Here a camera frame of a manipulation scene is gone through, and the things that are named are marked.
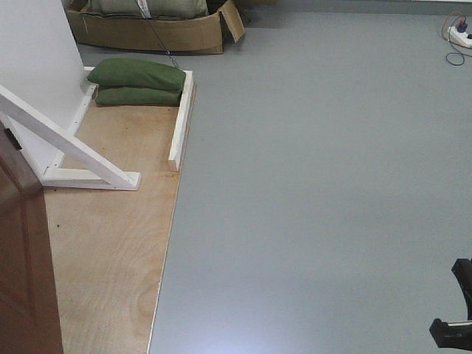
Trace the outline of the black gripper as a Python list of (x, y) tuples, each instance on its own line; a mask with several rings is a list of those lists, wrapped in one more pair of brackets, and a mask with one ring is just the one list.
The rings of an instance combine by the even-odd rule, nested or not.
[(439, 348), (458, 350), (471, 349), (471, 260), (459, 258), (455, 261), (452, 273), (457, 279), (464, 296), (467, 319), (461, 322), (444, 322), (435, 319), (429, 332)]

